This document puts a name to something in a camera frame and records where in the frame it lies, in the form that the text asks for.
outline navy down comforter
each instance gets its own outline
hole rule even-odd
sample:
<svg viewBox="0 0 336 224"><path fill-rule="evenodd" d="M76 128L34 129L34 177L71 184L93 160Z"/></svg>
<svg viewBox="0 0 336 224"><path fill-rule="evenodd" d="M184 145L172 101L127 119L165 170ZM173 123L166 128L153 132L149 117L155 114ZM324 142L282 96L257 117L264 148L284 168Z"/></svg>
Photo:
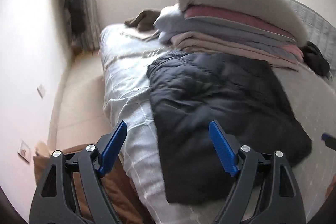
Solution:
<svg viewBox="0 0 336 224"><path fill-rule="evenodd" d="M156 59L147 76L170 203L200 204L228 195L234 180L209 138L213 120L257 152L281 150L291 165L311 151L310 138L265 61L175 51Z"/></svg>

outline brown blanket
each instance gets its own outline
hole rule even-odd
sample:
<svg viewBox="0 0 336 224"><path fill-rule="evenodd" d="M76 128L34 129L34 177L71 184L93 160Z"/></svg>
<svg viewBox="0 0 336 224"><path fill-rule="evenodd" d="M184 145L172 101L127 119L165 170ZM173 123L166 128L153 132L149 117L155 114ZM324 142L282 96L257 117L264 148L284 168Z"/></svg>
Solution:
<svg viewBox="0 0 336 224"><path fill-rule="evenodd" d="M125 20L127 27L137 27L139 32L154 30L154 22L159 17L161 11L155 9L145 9L137 17Z"/></svg>
<svg viewBox="0 0 336 224"><path fill-rule="evenodd" d="M86 145L76 146L64 150L64 154L75 153L84 149ZM39 182L41 176L48 164L48 157L35 156L34 168L36 183ZM81 179L79 173L73 174L73 182L75 184L78 203L84 218L92 220L90 210L86 203ZM106 193L112 203L119 219L123 224L153 224L153 220L148 210L140 202L136 192L133 190L130 179L126 175L119 158L115 162L110 173L102 178Z"/></svg>

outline blue gripper pad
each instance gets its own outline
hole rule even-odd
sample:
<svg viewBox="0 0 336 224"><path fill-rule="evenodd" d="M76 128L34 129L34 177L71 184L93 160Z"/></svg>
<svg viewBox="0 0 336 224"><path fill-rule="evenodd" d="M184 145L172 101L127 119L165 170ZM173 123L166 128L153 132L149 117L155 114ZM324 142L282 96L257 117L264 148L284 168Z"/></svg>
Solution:
<svg viewBox="0 0 336 224"><path fill-rule="evenodd" d="M214 121L209 124L209 135L225 172L230 173L232 177L236 176L239 172L237 167L239 142L235 136L226 134Z"/></svg>
<svg viewBox="0 0 336 224"><path fill-rule="evenodd" d="M111 172L113 165L118 157L121 147L124 144L127 135L127 125L122 121L117 129L112 133L112 137L106 148L101 153L100 168L98 173L101 177Z"/></svg>

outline mattress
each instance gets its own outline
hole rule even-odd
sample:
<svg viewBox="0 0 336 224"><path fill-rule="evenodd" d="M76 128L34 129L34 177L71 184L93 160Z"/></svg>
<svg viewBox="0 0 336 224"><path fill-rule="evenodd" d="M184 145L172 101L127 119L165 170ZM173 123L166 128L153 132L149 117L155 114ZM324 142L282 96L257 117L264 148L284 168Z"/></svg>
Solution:
<svg viewBox="0 0 336 224"><path fill-rule="evenodd" d="M104 67L104 112L112 127L127 123L121 149L124 169L133 180L141 202L154 221L174 224L212 223L224 200L185 206L169 204L157 147L156 128L148 100L147 66L169 51L156 39L144 42L121 36L123 25L110 25L101 34L100 54ZM309 220L325 200L325 190L336 173L336 152L320 140L324 132L336 136L334 90L304 65L299 71L273 69L289 98L296 119L313 141L311 155L294 168L306 217ZM245 218L253 213L252 207Z"/></svg>

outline folded blanket stack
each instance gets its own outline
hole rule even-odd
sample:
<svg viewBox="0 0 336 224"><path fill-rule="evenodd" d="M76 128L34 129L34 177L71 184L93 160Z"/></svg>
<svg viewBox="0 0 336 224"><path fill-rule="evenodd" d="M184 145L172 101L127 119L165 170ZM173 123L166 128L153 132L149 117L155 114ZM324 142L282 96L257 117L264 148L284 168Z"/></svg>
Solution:
<svg viewBox="0 0 336 224"><path fill-rule="evenodd" d="M298 46L307 41L284 0L179 0L161 11L154 27L160 42L181 51L225 52L294 70L303 62Z"/></svg>

